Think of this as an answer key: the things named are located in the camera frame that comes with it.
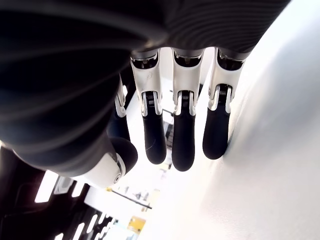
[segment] robotic hand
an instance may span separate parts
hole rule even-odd
[[[23,161],[105,188],[138,159],[119,73],[129,62],[148,159],[166,158],[161,47],[173,55],[172,162],[195,158],[202,55],[217,47],[203,151],[228,146],[230,102],[246,57],[289,0],[4,0],[0,4],[0,140]]]

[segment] fluorescent light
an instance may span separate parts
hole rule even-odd
[[[48,202],[59,175],[53,171],[45,171],[42,182],[35,196],[35,203]]]
[[[102,237],[104,236],[106,230],[107,230],[107,227],[104,226],[104,227],[102,228],[101,233],[100,233],[100,236],[99,236],[100,239],[102,239]]]
[[[97,214],[93,215],[93,217],[91,218],[88,229],[86,230],[87,234],[90,233],[92,231],[92,229],[94,228],[94,225],[96,223],[97,218],[98,218]]]
[[[128,94],[127,87],[126,87],[126,85],[123,85],[123,95],[124,95],[124,97],[126,97],[127,94]]]
[[[99,239],[99,236],[100,236],[100,233],[98,232],[98,233],[95,235],[94,240],[98,240],[98,239]]]
[[[64,237],[64,234],[60,233],[59,235],[55,236],[54,240],[62,240],[63,237]]]
[[[85,223],[84,222],[79,224],[79,226],[76,229],[75,234],[73,236],[73,240],[78,240],[80,238],[80,235],[81,235],[82,230],[84,229],[84,227],[85,227]]]
[[[77,182],[74,189],[73,189],[73,192],[72,192],[72,197],[75,198],[75,197],[79,197],[80,194],[81,194],[81,191],[82,189],[84,188],[84,183],[83,182]]]
[[[103,222],[104,219],[105,219],[105,216],[106,216],[106,213],[105,213],[105,212],[102,212],[102,213],[101,213],[101,216],[100,216],[100,218],[99,218],[98,224],[102,224],[102,222]]]

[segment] white wall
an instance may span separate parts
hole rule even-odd
[[[320,239],[319,12],[294,0],[247,59],[216,161],[202,152],[200,96],[195,164],[171,172],[139,240]]]

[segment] black rubber fingertip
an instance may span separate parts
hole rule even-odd
[[[162,164],[167,156],[167,146],[162,114],[149,111],[143,116],[144,144],[147,158],[152,164]]]
[[[113,112],[106,128],[106,132],[111,138],[124,138],[130,141],[127,115],[119,117],[116,112],[116,106],[113,107]]]
[[[196,116],[191,116],[189,110],[174,115],[172,163],[180,172],[189,170],[194,164],[195,119]]]
[[[211,160],[219,159],[228,147],[228,129],[230,113],[226,107],[218,105],[215,111],[207,110],[202,149],[204,155]]]
[[[127,174],[138,161],[138,152],[136,147],[128,140],[122,137],[110,137],[114,150],[122,158]]]

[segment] yellow object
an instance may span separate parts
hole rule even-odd
[[[128,224],[128,229],[135,232],[136,234],[140,234],[145,223],[146,220],[137,216],[133,216]]]

